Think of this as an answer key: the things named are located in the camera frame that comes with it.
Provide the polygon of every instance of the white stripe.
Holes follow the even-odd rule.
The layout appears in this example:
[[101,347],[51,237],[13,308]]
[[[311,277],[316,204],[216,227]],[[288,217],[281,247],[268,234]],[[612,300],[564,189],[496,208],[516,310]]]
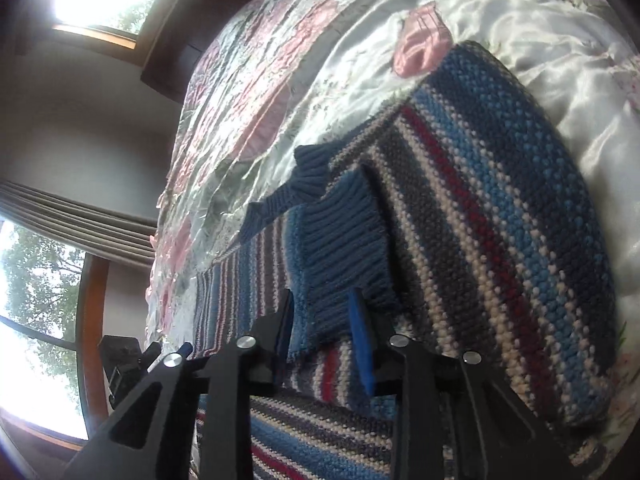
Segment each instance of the white stripe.
[[513,333],[509,330],[509,319],[506,314],[507,306],[500,301],[495,292],[496,285],[489,269],[483,263],[486,257],[484,254],[480,254],[480,251],[476,248],[477,241],[467,231],[466,215],[461,212],[460,206],[451,197],[451,193],[446,189],[440,175],[434,170],[431,159],[424,151],[420,141],[415,138],[412,129],[404,122],[404,118],[396,121],[396,125],[420,163],[422,172],[429,181],[440,209],[445,214],[447,223],[449,223],[453,233],[458,238],[460,248],[465,253],[466,260],[478,284],[478,290],[484,299],[484,308],[489,314],[489,322],[494,326],[495,338],[501,348],[502,362],[506,367],[507,375],[510,377],[511,387],[525,402],[530,404],[530,377],[522,368],[522,356],[516,347]]
[[249,242],[249,261],[247,262],[248,264],[248,269],[247,272],[249,272],[249,312],[250,312],[250,323],[249,323],[249,327],[251,327],[254,323],[255,318],[258,316],[258,304],[257,304],[257,298],[256,298],[256,287],[255,287],[255,282],[256,282],[256,275],[255,273],[257,272],[256,269],[256,261],[257,261],[257,240],[256,238],[252,238]]
[[258,273],[260,274],[260,305],[258,305],[258,316],[264,316],[266,308],[264,306],[264,229],[258,233],[258,250],[260,251],[260,269]]
[[289,380],[291,381],[291,387],[297,392],[300,391],[300,386],[298,386],[298,367],[294,367],[289,376]]
[[324,375],[324,363],[326,361],[326,351],[321,350],[316,354],[316,370],[314,371],[314,378],[311,382],[311,388],[314,393],[314,397],[318,400],[322,400],[322,376]]
[[391,450],[392,444],[389,437],[378,436],[375,434],[366,433],[365,431],[357,431],[353,428],[347,428],[346,426],[343,426],[338,422],[319,418],[318,416],[313,415],[309,412],[304,412],[299,408],[289,406],[288,404],[280,400],[268,399],[267,397],[252,397],[252,400],[257,404],[268,406],[272,410],[283,412],[300,420],[304,420],[305,422],[309,422],[310,424],[313,424],[314,426],[317,426],[322,430],[327,430],[331,433],[339,434],[342,437],[357,440],[358,442],[367,444],[368,446],[381,447]]
[[224,296],[226,296],[226,274],[228,272],[227,260],[220,264],[220,291],[218,293],[218,315],[216,316],[216,335],[214,337],[214,348],[217,351],[222,347],[222,338],[224,337],[224,327],[226,321],[226,309],[225,309],[225,301]]
[[226,334],[226,342],[228,343],[236,336],[238,329],[238,260],[239,254],[236,251],[231,255],[231,318],[229,319],[229,332]]
[[282,234],[280,238],[282,239],[282,267],[284,269],[284,278],[285,278],[285,286],[291,289],[291,266],[287,261],[287,250],[285,247],[287,240],[287,230],[289,229],[289,211],[282,215]]
[[278,295],[280,291],[278,290],[278,277],[282,272],[282,269],[278,265],[278,255],[280,253],[280,227],[281,217],[276,218],[276,221],[273,223],[273,242],[271,243],[271,249],[273,250],[273,312],[278,309],[278,304],[280,303]]
[[339,406],[347,407],[349,397],[349,384],[351,375],[351,341],[343,339],[338,348],[338,380],[336,384],[335,398]]
[[313,446],[316,449],[320,449],[322,451],[332,453],[334,455],[350,460],[351,462],[356,462],[360,465],[363,465],[364,467],[373,469],[374,471],[377,471],[377,472],[381,472],[384,474],[389,474],[391,472],[391,466],[389,464],[385,464],[374,458],[368,458],[366,456],[362,456],[359,453],[342,449],[338,446],[333,446],[332,444],[328,444],[326,442],[323,442],[322,440],[318,440],[315,437],[309,436],[306,433],[302,433],[301,431],[298,431],[296,428],[292,428],[287,424],[283,424],[282,422],[280,422],[279,420],[276,420],[272,416],[267,416],[262,413],[258,413],[254,410],[251,410],[251,416],[267,424],[268,426],[275,428],[276,430],[283,431],[289,434],[296,440],[299,440],[300,442],[304,442],[308,446]]
[[[278,480],[289,480],[289,478],[287,478],[285,475],[283,475],[282,473],[278,473],[277,471],[271,469],[269,466],[267,466],[262,460],[260,460],[258,457],[254,456],[254,463],[257,463],[262,469],[264,469],[267,473],[269,473],[271,476],[273,476],[274,478],[277,478]],[[254,478],[259,478],[260,477],[254,473]]]

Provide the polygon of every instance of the bedspread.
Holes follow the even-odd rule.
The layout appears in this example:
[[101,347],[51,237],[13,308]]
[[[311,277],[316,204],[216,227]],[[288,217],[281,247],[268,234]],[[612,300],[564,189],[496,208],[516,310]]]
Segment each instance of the bedspread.
[[252,1],[190,81],[158,203],[148,339],[193,340],[196,273],[288,178],[296,146],[342,136],[463,40],[533,94],[590,187],[618,293],[617,394],[597,440],[610,459],[640,414],[640,57],[605,0]]

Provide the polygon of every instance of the blue stripe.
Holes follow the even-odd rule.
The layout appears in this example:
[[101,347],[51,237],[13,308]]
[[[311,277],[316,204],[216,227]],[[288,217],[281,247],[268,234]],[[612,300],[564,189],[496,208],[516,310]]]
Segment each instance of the blue stripe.
[[287,259],[287,270],[290,272],[291,292],[294,301],[293,327],[291,330],[291,340],[289,343],[288,360],[296,358],[299,354],[306,351],[306,328],[307,328],[307,309],[305,295],[305,273],[302,266],[302,256],[300,255],[300,224],[302,223],[303,207],[298,206],[289,211],[285,221],[287,222],[285,229],[285,257]]
[[495,178],[495,172],[488,165],[488,160],[473,146],[469,136],[451,118],[446,110],[424,88],[420,88],[414,94],[414,101],[430,112],[435,121],[444,129],[446,136],[452,142],[453,148],[460,152],[465,159],[465,165],[474,173],[474,177],[482,182],[482,190],[491,197],[492,204],[498,207],[500,220],[506,225],[501,226],[514,238],[514,247],[524,255],[524,264],[531,272],[529,278],[532,286],[540,289],[538,299],[546,306],[549,316],[546,318],[555,327],[555,337],[561,345],[561,357],[567,364],[562,372],[565,379],[571,383],[572,399],[582,410],[589,408],[588,395],[591,386],[587,378],[583,378],[584,354],[578,348],[579,336],[574,332],[570,323],[565,321],[567,310],[566,296],[559,295],[558,277],[549,273],[549,259],[540,254],[540,243],[537,238],[530,235],[532,226],[524,223],[522,216],[524,211],[518,208],[513,198],[504,190],[504,183]]
[[604,242],[584,181],[553,127],[522,90],[468,48],[452,51],[429,83],[464,112],[523,193],[576,293],[596,362],[609,368],[615,304]]
[[252,435],[266,447],[283,455],[316,476],[327,480],[388,480],[388,475],[367,468],[338,454],[318,449],[285,431],[251,418]]

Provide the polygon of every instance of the window frame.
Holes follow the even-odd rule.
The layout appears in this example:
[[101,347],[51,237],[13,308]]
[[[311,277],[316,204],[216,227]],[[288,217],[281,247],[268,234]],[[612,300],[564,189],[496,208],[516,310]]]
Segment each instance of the window frame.
[[54,20],[49,29],[49,37],[55,41],[144,66],[176,1],[154,0],[137,35],[111,27],[76,27]]
[[76,310],[76,364],[80,409],[89,438],[94,436],[98,427],[109,416],[104,371],[98,351],[102,339],[108,275],[108,260],[85,253]]
[[43,343],[49,343],[53,346],[59,346],[61,348],[65,348],[67,350],[72,350],[73,352],[78,351],[78,346],[75,341],[67,341],[65,339],[59,339],[57,337],[53,337],[47,334],[43,334],[42,332],[38,332],[33,328],[29,328],[28,326],[21,325],[20,323],[16,323],[15,321],[9,319],[8,317],[2,316],[0,314],[0,323],[7,325],[9,328],[19,332],[31,339],[37,339],[38,341],[42,341]]

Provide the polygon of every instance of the tree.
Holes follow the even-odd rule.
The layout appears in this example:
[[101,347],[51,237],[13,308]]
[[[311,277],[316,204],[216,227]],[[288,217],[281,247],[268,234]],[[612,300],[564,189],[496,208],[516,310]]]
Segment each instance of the tree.
[[[14,226],[12,245],[2,254],[7,282],[5,309],[21,325],[48,335],[73,341],[84,252]],[[65,375],[78,384],[74,353],[36,340],[29,340],[47,374]],[[75,388],[70,398],[80,410]]]
[[112,22],[107,25],[132,34],[139,33],[153,2],[154,0],[146,0],[132,5],[115,16]]

